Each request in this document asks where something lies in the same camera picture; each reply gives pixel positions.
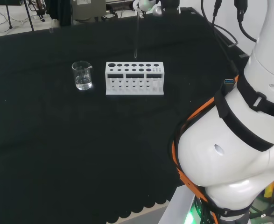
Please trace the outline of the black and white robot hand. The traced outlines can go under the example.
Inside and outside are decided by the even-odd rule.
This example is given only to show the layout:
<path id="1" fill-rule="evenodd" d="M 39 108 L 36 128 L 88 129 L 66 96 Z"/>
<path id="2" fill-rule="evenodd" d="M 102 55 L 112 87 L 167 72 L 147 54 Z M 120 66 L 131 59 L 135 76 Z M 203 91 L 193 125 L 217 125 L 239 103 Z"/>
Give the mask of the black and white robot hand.
<path id="1" fill-rule="evenodd" d="M 179 0 L 134 0 L 133 9 L 139 14 L 152 12 L 155 16 L 179 14 Z"/>

